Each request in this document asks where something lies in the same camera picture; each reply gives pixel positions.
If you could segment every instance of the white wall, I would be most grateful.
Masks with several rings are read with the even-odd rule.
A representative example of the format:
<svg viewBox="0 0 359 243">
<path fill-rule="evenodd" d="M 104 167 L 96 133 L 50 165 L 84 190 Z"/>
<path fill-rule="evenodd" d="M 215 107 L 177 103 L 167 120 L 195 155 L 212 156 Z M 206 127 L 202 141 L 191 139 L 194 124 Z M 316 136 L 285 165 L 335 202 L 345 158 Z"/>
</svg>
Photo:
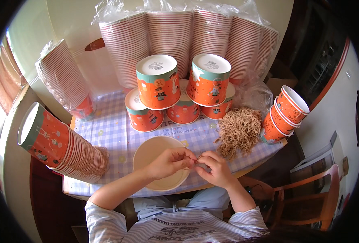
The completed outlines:
<svg viewBox="0 0 359 243">
<path fill-rule="evenodd" d="M 22 74 L 45 105 L 65 123 L 70 121 L 71 115 L 37 78 L 34 64 L 46 43 L 51 39 L 65 39 L 94 94 L 100 95 L 121 88 L 106 48 L 84 51 L 89 43 L 101 38 L 98 25 L 90 25 L 98 2 L 99 0 L 27 0 L 8 28 L 12 53 Z M 209 2 L 221 2 L 237 7 L 243 4 L 242 0 Z M 272 63 L 288 27 L 294 0 L 255 2 L 261 16 L 280 32 L 279 43 L 270 60 Z M 143 0 L 125 0 L 124 5 L 126 10 L 134 10 L 137 6 L 143 6 Z"/>
<path fill-rule="evenodd" d="M 303 120 L 296 134 L 305 157 L 325 147 L 337 132 L 344 156 L 348 157 L 349 172 L 343 178 L 346 193 L 352 192 L 359 172 L 359 147 L 355 130 L 355 109 L 359 90 L 359 62 L 350 44 L 344 65 L 327 94 Z"/>
<path fill-rule="evenodd" d="M 20 104 L 16 109 L 12 106 L 5 119 L 0 138 L 0 180 L 13 216 L 26 235 L 33 242 L 39 243 L 42 241 L 36 228 L 30 194 L 31 154 L 17 144 L 17 133 L 23 116 L 36 101 L 43 105 L 35 92 L 28 87 Z"/>
</svg>

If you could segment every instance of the plastic wrap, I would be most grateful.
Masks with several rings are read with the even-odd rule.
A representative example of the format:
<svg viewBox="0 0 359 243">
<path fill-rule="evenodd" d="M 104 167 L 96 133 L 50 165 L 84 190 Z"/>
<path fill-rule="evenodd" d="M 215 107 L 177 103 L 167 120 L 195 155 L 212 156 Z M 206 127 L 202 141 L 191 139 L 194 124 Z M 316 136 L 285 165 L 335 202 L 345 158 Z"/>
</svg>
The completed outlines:
<svg viewBox="0 0 359 243">
<path fill-rule="evenodd" d="M 214 54 L 225 57 L 232 19 L 239 10 L 227 4 L 192 1 L 194 8 L 193 37 L 189 65 L 198 54 Z"/>
<path fill-rule="evenodd" d="M 249 71 L 246 78 L 234 86 L 236 93 L 232 106 L 260 110 L 262 119 L 264 119 L 274 102 L 274 96 L 269 87 L 260 80 L 254 71 Z"/>
<path fill-rule="evenodd" d="M 146 13 L 125 11 L 123 0 L 102 0 L 96 6 L 93 24 L 99 24 L 119 84 L 136 88 L 136 64 L 150 54 Z"/>
<path fill-rule="evenodd" d="M 178 76 L 187 75 L 193 11 L 183 1 L 144 0 L 152 54 L 177 60 Z"/>
<path fill-rule="evenodd" d="M 279 33 L 262 19 L 254 0 L 246 0 L 233 17 L 225 58 L 231 63 L 231 82 L 242 80 L 249 70 L 262 76 L 275 49 Z"/>
<path fill-rule="evenodd" d="M 92 95 L 65 40 L 46 44 L 35 66 L 44 85 L 70 114 L 81 120 L 93 118 Z"/>
</svg>

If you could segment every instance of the wooden chair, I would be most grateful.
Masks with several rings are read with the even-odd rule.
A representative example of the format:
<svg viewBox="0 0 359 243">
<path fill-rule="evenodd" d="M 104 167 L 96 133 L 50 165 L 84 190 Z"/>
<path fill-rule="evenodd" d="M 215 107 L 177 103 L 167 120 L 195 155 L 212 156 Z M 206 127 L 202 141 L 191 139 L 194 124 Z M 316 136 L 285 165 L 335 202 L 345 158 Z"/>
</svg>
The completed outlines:
<svg viewBox="0 0 359 243">
<path fill-rule="evenodd" d="M 326 175 L 331 175 L 331 186 L 328 192 L 284 199 L 285 190 L 313 182 Z M 255 199 L 270 199 L 273 201 L 273 206 L 268 211 L 261 210 L 264 222 L 268 222 L 272 208 L 276 209 L 271 228 L 278 224 L 304 225 L 321 221 L 321 230 L 327 230 L 337 206 L 339 195 L 338 175 L 338 166 L 334 164 L 322 173 L 282 187 L 272 188 L 264 182 L 246 176 L 242 176 L 238 180 L 243 187 L 249 186 L 252 188 L 252 196 Z"/>
<path fill-rule="evenodd" d="M 328 192 L 284 199 L 285 190 L 313 182 L 326 175 L 331 175 L 331 186 Z M 320 229 L 327 230 L 334 216 L 339 195 L 338 166 L 334 164 L 328 170 L 315 176 L 286 186 L 276 187 L 274 192 L 277 192 L 278 196 L 274 202 L 276 213 L 271 228 L 278 224 L 304 225 L 321 221 Z"/>
</svg>

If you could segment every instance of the person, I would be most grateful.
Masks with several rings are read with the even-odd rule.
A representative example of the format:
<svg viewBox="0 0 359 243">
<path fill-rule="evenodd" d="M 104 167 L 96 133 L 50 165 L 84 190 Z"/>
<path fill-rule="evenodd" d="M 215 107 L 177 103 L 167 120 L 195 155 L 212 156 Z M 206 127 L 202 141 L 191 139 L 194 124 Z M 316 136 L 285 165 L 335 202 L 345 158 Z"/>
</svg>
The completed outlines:
<svg viewBox="0 0 359 243">
<path fill-rule="evenodd" d="M 139 221 L 127 231 L 125 217 L 113 209 L 152 181 L 184 168 L 194 169 L 215 187 L 198 191 L 186 207 L 177 207 L 163 196 L 133 198 Z M 222 211 L 229 200 L 235 214 L 225 222 Z M 185 147 L 167 149 L 143 169 L 101 187 L 85 210 L 89 242 L 234 242 L 264 235 L 267 230 L 259 207 L 233 177 L 226 161 L 212 151 L 197 160 Z"/>
</svg>

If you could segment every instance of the table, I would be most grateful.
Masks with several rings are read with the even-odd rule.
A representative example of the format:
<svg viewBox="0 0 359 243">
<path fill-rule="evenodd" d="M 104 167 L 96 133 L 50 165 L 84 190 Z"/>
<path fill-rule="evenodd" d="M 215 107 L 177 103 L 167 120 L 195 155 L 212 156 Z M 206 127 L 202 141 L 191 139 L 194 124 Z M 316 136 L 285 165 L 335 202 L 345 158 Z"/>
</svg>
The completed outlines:
<svg viewBox="0 0 359 243">
<path fill-rule="evenodd" d="M 192 150 L 196 156 L 208 150 L 216 150 L 218 145 L 214 143 L 215 139 L 218 138 L 216 120 L 200 115 L 192 124 L 179 125 L 165 117 L 160 128 L 150 133 L 141 133 L 131 127 L 124 105 L 124 97 L 125 94 L 122 90 L 99 96 L 96 101 L 96 118 L 90 121 L 73 118 L 70 127 L 76 133 L 92 145 L 99 145 L 108 149 L 110 168 L 95 184 L 64 176 L 62 187 L 65 194 L 89 197 L 101 186 L 131 173 L 133 171 L 132 158 L 136 149 L 145 140 L 155 136 L 172 136 Z M 272 157 L 286 143 L 286 140 L 274 145 L 257 143 L 251 154 L 245 157 L 239 154 L 237 159 L 228 163 L 231 172 L 234 173 L 235 177 L 250 172 Z M 211 186 L 195 171 L 191 171 L 186 181 L 170 192 L 156 192 L 143 188 L 131 197 L 176 194 Z"/>
</svg>

